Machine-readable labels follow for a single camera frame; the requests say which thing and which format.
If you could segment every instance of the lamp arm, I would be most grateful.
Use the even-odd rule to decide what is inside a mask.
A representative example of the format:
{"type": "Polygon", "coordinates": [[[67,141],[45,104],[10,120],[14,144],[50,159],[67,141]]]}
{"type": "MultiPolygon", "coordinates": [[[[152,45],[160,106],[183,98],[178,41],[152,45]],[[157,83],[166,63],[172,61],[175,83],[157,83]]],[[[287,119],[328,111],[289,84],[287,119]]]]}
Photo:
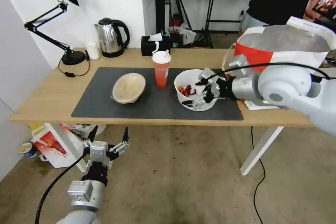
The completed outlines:
{"type": "Polygon", "coordinates": [[[64,12],[66,12],[67,11],[67,7],[68,7],[68,4],[66,4],[64,2],[61,2],[55,8],[49,10],[48,12],[42,14],[41,16],[35,18],[32,21],[25,23],[24,27],[28,31],[31,31],[31,32],[35,33],[36,35],[40,36],[41,38],[44,38],[45,40],[49,41],[50,43],[54,44],[55,46],[58,46],[62,50],[68,52],[70,50],[70,46],[66,46],[65,44],[63,44],[63,43],[61,43],[61,42],[59,42],[59,41],[57,41],[55,39],[52,39],[52,38],[48,37],[47,35],[45,35],[44,33],[42,33],[42,32],[40,32],[40,31],[37,30],[38,27],[44,25],[45,23],[49,22],[50,20],[58,17],[59,15],[63,14],[64,12]],[[62,11],[59,12],[59,13],[57,13],[56,15],[48,18],[48,19],[41,20],[42,17],[44,17],[44,16],[48,15],[49,13],[57,10],[58,8],[60,8],[62,11]]]}

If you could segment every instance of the white table leg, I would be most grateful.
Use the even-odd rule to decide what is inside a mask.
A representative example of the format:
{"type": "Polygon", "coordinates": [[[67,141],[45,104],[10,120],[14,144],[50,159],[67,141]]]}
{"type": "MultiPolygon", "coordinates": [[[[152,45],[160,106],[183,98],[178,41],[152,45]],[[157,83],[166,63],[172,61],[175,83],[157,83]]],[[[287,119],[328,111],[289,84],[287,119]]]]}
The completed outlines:
{"type": "MultiPolygon", "coordinates": [[[[48,129],[51,131],[51,133],[55,137],[58,137],[59,139],[62,140],[60,144],[62,145],[62,147],[67,153],[71,153],[75,157],[76,160],[82,156],[83,152],[80,153],[77,150],[77,148],[68,138],[68,136],[66,135],[66,133],[64,132],[64,130],[61,128],[59,124],[45,124],[45,125],[48,127],[48,129]]],[[[77,163],[77,167],[80,169],[81,172],[86,172],[87,167],[83,159],[77,163]]]]}
{"type": "Polygon", "coordinates": [[[243,176],[246,176],[248,172],[252,169],[255,163],[261,158],[263,153],[271,145],[271,143],[276,139],[284,127],[269,127],[264,133],[260,141],[257,143],[253,151],[250,153],[249,157],[246,159],[244,164],[241,166],[240,171],[243,176]]]}

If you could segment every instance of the white bowl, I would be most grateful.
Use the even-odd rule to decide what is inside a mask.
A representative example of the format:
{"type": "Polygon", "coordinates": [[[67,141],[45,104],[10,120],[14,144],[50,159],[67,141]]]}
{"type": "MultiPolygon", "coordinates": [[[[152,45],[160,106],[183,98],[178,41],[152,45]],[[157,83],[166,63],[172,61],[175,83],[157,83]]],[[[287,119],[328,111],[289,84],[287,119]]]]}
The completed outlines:
{"type": "Polygon", "coordinates": [[[145,78],[138,73],[121,76],[113,86],[112,96],[121,104],[133,103],[143,93],[146,86],[145,78]]]}
{"type": "Polygon", "coordinates": [[[209,104],[206,104],[202,108],[199,108],[197,110],[194,109],[193,107],[188,107],[188,106],[182,104],[182,102],[184,102],[184,101],[195,99],[195,97],[197,95],[199,95],[200,93],[203,92],[204,86],[195,86],[195,84],[197,82],[199,82],[198,76],[201,74],[201,72],[202,72],[202,70],[200,70],[200,69],[186,70],[186,71],[183,71],[182,73],[180,73],[179,75],[177,75],[175,80],[174,80],[175,90],[177,92],[177,98],[178,98],[179,102],[181,103],[181,105],[183,107],[189,109],[189,110],[205,111],[205,110],[211,109],[217,101],[217,99],[214,99],[209,104]],[[182,86],[183,88],[185,88],[187,85],[191,85],[193,88],[195,88],[196,89],[196,94],[191,95],[189,97],[186,97],[179,92],[179,86],[182,86]]]}

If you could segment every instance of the black tissue box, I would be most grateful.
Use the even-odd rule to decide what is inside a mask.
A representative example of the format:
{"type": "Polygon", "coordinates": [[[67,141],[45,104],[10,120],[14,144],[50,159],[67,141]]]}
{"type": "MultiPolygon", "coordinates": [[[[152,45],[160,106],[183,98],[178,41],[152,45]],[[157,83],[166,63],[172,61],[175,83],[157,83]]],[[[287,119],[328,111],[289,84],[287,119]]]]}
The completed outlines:
{"type": "MultiPolygon", "coordinates": [[[[148,41],[149,36],[141,37],[141,54],[142,56],[152,56],[153,51],[156,50],[155,41],[148,41]]],[[[168,36],[162,36],[162,41],[159,41],[159,51],[169,50],[170,53],[170,39],[168,36]]]]}

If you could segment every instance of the white cup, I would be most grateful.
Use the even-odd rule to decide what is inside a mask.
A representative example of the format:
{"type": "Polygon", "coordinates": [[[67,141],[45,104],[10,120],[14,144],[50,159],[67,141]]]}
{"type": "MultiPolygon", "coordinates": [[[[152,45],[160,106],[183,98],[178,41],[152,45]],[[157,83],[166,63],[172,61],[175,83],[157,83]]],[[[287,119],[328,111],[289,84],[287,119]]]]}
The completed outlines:
{"type": "Polygon", "coordinates": [[[96,42],[89,42],[85,45],[87,53],[89,54],[89,57],[91,60],[96,60],[99,59],[100,54],[99,54],[99,49],[97,47],[96,42]]]}

